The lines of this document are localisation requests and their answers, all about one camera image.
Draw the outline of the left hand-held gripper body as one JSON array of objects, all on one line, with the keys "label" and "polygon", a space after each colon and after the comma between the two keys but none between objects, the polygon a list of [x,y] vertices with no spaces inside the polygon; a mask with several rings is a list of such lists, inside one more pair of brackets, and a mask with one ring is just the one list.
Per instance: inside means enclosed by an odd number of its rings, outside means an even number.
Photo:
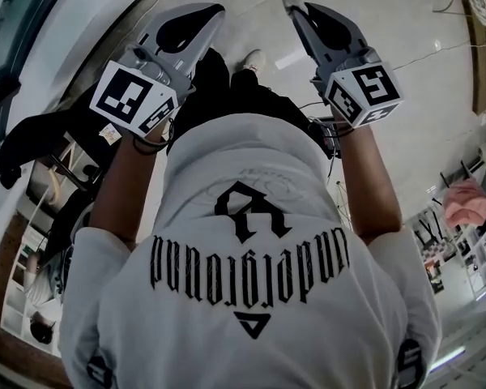
[{"label": "left hand-held gripper body", "polygon": [[189,76],[141,45],[127,45],[110,60],[90,109],[133,134],[145,138],[193,93]]}]

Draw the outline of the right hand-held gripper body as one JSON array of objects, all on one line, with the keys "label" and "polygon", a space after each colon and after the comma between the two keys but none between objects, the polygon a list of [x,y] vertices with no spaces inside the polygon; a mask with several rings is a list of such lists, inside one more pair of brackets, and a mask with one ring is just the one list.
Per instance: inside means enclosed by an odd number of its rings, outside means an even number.
[{"label": "right hand-held gripper body", "polygon": [[311,83],[322,102],[352,128],[388,117],[403,101],[403,92],[388,62],[370,46],[343,51],[318,50]]}]

